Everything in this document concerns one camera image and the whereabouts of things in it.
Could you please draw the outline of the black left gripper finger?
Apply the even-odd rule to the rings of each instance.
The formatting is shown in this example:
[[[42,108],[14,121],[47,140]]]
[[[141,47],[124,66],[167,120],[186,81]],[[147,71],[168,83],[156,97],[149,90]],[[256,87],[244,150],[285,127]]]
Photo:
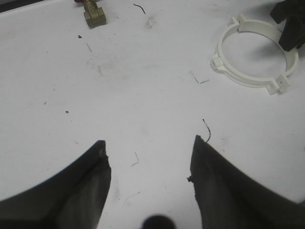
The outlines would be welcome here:
[[[305,1],[304,0],[284,0],[277,3],[270,12],[270,16],[277,23],[292,17],[305,17]]]
[[[280,46],[285,51],[293,48],[301,48],[305,43],[305,18],[289,17],[286,19],[285,27],[279,40]]]
[[[111,183],[105,141],[58,174],[0,202],[2,229],[95,229]]]
[[[251,179],[199,135],[190,172],[204,229],[305,227],[304,203],[294,203]]]

